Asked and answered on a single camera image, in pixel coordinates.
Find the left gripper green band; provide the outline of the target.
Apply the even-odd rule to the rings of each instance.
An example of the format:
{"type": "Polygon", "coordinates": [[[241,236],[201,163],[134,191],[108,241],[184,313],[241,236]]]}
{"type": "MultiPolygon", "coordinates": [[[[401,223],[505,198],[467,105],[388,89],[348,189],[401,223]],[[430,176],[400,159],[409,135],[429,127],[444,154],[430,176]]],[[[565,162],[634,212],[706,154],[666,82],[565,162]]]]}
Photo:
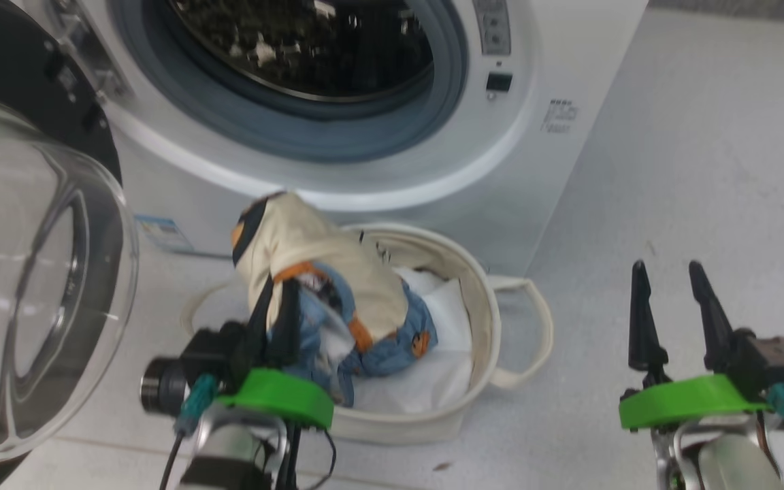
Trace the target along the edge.
{"type": "MultiPolygon", "coordinates": [[[[264,364],[273,289],[273,277],[267,276],[249,319],[238,326],[228,384],[202,374],[181,406],[181,434],[193,441],[188,474],[293,474],[302,432],[329,434],[335,404],[320,387],[280,370],[253,369],[264,364]]],[[[298,361],[300,290],[296,279],[281,282],[268,341],[268,365],[274,369],[298,361]]]]}

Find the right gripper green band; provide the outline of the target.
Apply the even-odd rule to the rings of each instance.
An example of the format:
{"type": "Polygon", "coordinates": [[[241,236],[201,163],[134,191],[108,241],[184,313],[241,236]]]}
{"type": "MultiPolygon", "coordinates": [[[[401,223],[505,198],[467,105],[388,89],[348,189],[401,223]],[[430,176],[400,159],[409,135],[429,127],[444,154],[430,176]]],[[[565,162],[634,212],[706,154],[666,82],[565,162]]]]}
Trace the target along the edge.
{"type": "Polygon", "coordinates": [[[623,430],[649,431],[659,489],[769,489],[771,456],[763,402],[748,400],[725,374],[736,353],[736,335],[700,261],[689,278],[705,338],[704,363],[715,375],[669,382],[665,348],[651,312],[644,261],[632,267],[629,369],[643,382],[663,384],[626,391],[620,399],[623,430]]]}

